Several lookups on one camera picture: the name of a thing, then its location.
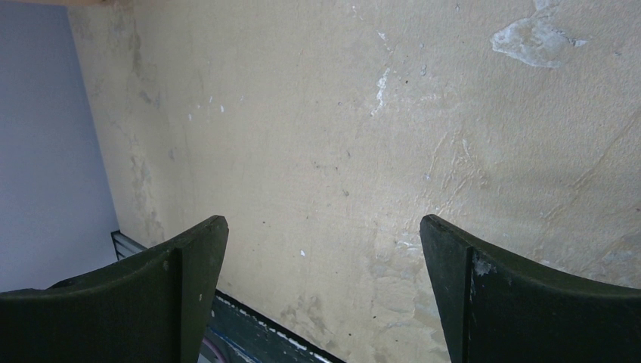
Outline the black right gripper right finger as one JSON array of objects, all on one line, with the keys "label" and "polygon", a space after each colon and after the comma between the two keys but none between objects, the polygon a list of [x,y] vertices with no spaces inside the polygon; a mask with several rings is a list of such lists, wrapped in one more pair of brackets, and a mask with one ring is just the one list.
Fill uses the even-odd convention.
[{"label": "black right gripper right finger", "polygon": [[638,362],[640,291],[555,270],[435,216],[420,238],[453,362]]}]

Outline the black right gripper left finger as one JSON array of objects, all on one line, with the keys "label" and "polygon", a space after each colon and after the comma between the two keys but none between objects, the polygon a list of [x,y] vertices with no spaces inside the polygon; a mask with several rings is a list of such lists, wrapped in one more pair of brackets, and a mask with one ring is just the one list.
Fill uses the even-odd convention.
[{"label": "black right gripper left finger", "polygon": [[3,362],[195,362],[229,228],[174,238],[44,290],[1,294]]}]

